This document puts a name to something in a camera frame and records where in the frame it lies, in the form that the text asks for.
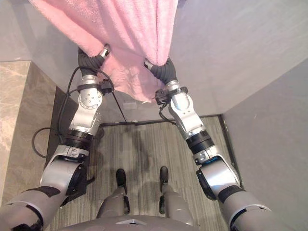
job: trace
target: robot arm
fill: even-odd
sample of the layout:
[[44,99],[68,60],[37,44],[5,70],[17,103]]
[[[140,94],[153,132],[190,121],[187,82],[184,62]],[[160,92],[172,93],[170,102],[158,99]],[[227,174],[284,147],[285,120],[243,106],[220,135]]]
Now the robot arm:
[[153,65],[148,60],[144,66],[165,84],[166,89],[158,90],[155,99],[158,104],[169,104],[169,112],[199,166],[197,177],[200,185],[208,199],[218,200],[229,229],[291,230],[281,224],[268,207],[240,187],[236,175],[223,156],[217,153],[215,144],[195,112],[187,88],[180,87],[170,58],[164,66]]
[[90,145],[101,121],[98,109],[103,95],[113,92],[112,83],[99,82],[95,71],[108,54],[109,47],[95,57],[79,49],[78,64],[84,68],[78,86],[78,109],[68,135],[44,169],[39,187],[22,192],[0,208],[3,229],[40,231],[61,205],[86,193]]

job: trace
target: floor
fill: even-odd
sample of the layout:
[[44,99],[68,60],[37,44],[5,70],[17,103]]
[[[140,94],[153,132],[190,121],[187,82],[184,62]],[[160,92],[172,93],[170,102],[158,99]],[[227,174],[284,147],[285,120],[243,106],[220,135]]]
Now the floor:
[[[208,133],[228,158],[217,117],[203,118]],[[82,197],[60,208],[50,230],[94,219],[104,198],[116,188],[115,172],[127,174],[131,215],[161,216],[159,169],[169,168],[169,182],[188,202],[195,223],[202,231],[226,231],[218,203],[206,199],[196,177],[197,166],[177,128],[169,123],[105,127],[105,135],[95,140],[90,174],[96,180]]]

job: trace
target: black floor trim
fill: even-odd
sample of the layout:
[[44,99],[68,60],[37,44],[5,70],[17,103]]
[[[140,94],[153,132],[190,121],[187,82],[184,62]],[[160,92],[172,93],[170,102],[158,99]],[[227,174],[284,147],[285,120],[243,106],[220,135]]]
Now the black floor trim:
[[234,150],[233,150],[233,147],[232,147],[230,135],[229,135],[228,128],[227,128],[226,122],[224,120],[223,114],[218,115],[218,119],[219,119],[219,123],[220,123],[221,129],[222,129],[223,136],[225,138],[225,142],[226,142],[226,145],[227,145],[231,164],[237,172],[241,188],[244,189],[241,173],[240,173],[239,167],[237,165],[237,161],[236,161],[236,158],[235,158],[235,155],[234,155]]

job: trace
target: pink cloth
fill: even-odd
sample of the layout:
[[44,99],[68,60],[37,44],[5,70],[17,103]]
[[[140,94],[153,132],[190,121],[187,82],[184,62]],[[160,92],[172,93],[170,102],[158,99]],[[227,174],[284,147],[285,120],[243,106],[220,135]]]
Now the pink cloth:
[[103,70],[115,89],[139,101],[154,97],[162,87],[144,66],[165,64],[177,0],[30,0],[60,31],[87,55],[108,43],[111,55]]

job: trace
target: dark gray panel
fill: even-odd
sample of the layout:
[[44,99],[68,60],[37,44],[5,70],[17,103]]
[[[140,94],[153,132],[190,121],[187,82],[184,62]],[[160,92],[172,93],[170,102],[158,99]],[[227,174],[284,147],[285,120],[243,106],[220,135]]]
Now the dark gray panel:
[[308,60],[225,115],[247,190],[308,230]]

